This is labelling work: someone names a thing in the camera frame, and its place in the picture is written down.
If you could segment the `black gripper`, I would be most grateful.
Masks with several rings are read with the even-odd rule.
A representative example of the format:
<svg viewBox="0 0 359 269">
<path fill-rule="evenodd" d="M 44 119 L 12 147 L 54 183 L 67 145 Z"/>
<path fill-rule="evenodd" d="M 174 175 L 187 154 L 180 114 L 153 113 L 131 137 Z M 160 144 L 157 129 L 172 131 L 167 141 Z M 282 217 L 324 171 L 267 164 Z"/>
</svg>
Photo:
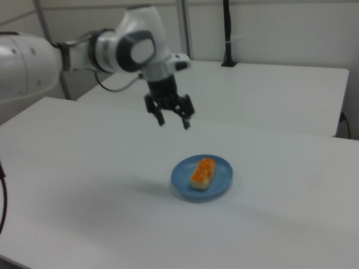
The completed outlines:
<svg viewBox="0 0 359 269">
<path fill-rule="evenodd" d="M 148 81 L 147 85 L 150 93 L 144 97 L 146 109 L 157 119 L 158 124 L 162 126 L 165 123 L 161 108 L 157 105 L 160 104 L 171 106 L 171 110 L 182 119 L 184 129 L 189 129 L 195 110 L 189 95 L 178 96 L 174 75 L 159 81 Z"/>
</svg>

